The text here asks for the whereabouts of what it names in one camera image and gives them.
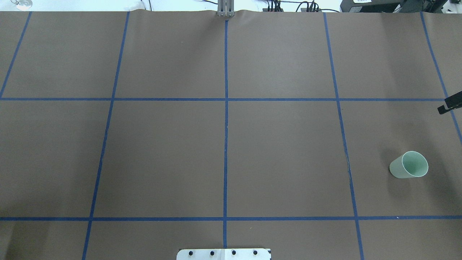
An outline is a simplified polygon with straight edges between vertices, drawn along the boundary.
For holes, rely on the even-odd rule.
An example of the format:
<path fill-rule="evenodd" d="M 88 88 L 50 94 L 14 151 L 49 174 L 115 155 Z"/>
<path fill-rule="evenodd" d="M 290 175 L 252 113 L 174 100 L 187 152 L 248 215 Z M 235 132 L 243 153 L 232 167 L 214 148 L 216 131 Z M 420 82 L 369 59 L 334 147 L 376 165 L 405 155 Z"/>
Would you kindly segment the green plastic cup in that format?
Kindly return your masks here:
<path fill-rule="evenodd" d="M 398 179 L 419 178 L 428 173 L 429 164 L 421 153 L 408 151 L 392 161 L 388 169 Z"/>

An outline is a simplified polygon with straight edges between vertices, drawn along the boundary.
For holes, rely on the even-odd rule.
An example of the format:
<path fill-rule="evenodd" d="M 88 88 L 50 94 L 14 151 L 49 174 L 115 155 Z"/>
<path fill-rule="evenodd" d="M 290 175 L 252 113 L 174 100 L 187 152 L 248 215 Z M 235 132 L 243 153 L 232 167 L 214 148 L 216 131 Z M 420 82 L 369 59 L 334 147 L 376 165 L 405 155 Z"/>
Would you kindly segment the brown paper table mat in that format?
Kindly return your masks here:
<path fill-rule="evenodd" d="M 460 260 L 460 91 L 460 14 L 1 12 L 1 259 Z"/>

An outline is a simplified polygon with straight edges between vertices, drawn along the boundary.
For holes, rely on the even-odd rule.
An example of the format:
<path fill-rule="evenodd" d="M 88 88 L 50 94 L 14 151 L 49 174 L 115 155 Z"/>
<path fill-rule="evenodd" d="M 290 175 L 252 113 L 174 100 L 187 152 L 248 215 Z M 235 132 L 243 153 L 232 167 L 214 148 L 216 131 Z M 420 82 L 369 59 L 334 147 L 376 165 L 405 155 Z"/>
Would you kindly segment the clear tape roll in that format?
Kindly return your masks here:
<path fill-rule="evenodd" d="M 18 10 L 29 10 L 33 6 L 32 0 L 11 0 Z"/>

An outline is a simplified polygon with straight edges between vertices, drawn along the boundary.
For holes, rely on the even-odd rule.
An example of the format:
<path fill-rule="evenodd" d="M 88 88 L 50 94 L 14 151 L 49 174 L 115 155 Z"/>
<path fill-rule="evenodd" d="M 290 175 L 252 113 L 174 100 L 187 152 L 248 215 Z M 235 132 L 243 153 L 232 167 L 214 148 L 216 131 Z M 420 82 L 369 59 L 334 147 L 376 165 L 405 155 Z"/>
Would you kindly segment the aluminium frame post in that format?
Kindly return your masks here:
<path fill-rule="evenodd" d="M 235 15 L 234 0 L 217 0 L 217 15 L 219 17 L 233 17 Z"/>

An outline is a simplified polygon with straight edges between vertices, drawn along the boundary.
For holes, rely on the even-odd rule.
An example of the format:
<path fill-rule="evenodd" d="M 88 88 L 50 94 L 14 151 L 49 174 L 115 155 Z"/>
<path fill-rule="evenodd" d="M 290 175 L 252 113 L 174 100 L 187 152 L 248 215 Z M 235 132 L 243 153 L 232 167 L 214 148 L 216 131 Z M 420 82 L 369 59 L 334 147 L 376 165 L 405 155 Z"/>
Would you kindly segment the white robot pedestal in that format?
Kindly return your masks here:
<path fill-rule="evenodd" d="M 177 260 L 271 260 L 265 248 L 208 248 L 179 250 Z"/>

